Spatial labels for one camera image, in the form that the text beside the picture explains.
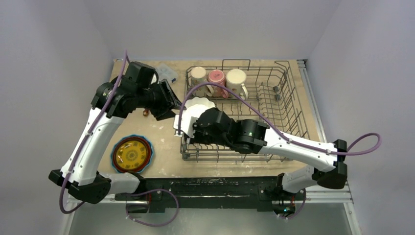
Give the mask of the white scalloped bowl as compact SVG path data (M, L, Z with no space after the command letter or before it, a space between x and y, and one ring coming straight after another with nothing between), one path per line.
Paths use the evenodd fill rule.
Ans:
M190 100L187 100L185 103L185 110L182 115L191 115L193 117L199 118L200 115L210 108L215 108L216 105L214 102L208 100L205 97L195 97Z

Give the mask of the seahorse pattern tall mug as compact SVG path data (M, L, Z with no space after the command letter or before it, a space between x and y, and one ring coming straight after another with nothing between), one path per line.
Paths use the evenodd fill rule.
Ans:
M190 71L190 83L191 87L195 87L201 83L206 83L207 80L207 71L203 67L194 67ZM211 85L201 86L193 92L196 97L212 97L214 93L213 87Z

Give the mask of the pink ghost mug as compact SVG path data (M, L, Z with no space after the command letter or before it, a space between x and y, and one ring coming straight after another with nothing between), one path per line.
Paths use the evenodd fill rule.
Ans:
M221 85L223 87L226 87L226 78L225 74L221 70L212 70L209 72L207 77L208 82L215 83L218 85ZM222 98L228 98L229 93L226 90L223 90L222 88L213 86L213 97L222 97Z

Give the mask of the green inside floral mug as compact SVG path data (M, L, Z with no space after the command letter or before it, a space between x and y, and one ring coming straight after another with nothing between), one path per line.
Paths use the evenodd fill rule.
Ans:
M248 90L246 88L247 75L240 69L232 69L226 74L226 87L234 94L246 100L249 97Z

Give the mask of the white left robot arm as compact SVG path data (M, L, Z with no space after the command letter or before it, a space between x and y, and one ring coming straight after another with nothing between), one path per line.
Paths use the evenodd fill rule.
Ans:
M48 176L74 198L97 204L108 194L127 193L133 200L146 194L136 173L98 172L98 165L115 131L135 109L149 109L156 120L173 118L181 102L156 69L129 63L120 78L100 85L91 101L87 124L68 161Z

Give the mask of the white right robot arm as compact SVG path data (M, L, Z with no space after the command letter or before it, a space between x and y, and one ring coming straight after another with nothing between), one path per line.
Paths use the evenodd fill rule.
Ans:
M343 189L346 184L347 165L332 143L278 133L253 119L235 121L223 111L203 105L177 115L174 128L184 133L189 143L217 144L240 154L278 155L305 163L304 168L281 174L281 181L275 185L280 199L313 185Z

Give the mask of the clear plastic box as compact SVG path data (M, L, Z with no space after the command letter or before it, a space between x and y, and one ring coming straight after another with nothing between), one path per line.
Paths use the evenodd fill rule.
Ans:
M166 79L169 83L173 84L179 78L178 73L164 63L156 66L156 72L158 73L159 81Z

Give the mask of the yellow patterned plate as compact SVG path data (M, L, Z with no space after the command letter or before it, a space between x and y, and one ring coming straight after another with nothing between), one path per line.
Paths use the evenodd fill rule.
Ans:
M115 163L124 171L139 170L150 156L150 149L142 140L127 140L115 152Z

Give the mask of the black table front rail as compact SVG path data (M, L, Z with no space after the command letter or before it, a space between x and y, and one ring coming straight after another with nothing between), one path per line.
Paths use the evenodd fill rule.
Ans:
M284 192L281 182L280 176L141 178L136 191L116 194L115 200L146 201L150 213L175 207L292 213L306 194Z

